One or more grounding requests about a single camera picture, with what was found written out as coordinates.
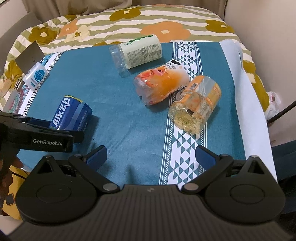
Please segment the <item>person left hand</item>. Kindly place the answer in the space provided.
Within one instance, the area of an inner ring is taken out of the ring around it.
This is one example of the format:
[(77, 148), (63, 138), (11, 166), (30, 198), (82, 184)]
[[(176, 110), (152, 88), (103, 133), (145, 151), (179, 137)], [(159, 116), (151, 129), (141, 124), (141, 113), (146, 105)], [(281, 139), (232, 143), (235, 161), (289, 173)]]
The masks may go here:
[[(18, 157), (14, 157), (12, 161), (12, 166), (16, 168), (23, 168), (23, 163)], [(12, 173), (10, 169), (8, 169), (7, 173), (3, 177), (1, 177), (1, 209), (3, 208), (4, 199), (9, 192), (9, 186), (12, 184), (12, 182)]]

